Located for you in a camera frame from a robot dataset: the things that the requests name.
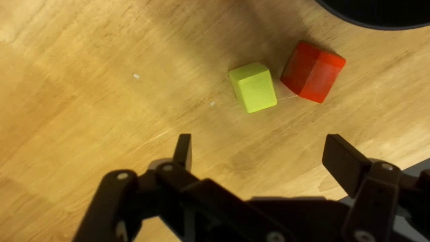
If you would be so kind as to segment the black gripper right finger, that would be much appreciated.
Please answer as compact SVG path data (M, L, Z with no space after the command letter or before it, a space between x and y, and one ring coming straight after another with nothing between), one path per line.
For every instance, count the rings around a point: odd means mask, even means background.
M372 160L340 135L325 139L322 164L353 199L341 236L346 242L393 242L400 216L424 238L430 236L430 170L408 175L392 163Z

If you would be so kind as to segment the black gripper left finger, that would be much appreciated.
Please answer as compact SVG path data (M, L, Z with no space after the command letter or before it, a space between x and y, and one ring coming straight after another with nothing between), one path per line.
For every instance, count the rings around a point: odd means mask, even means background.
M189 171L192 136L177 140L170 159L144 175L106 174L72 242L133 242L142 222L158 217L182 242L287 242L279 222L244 203L215 182Z

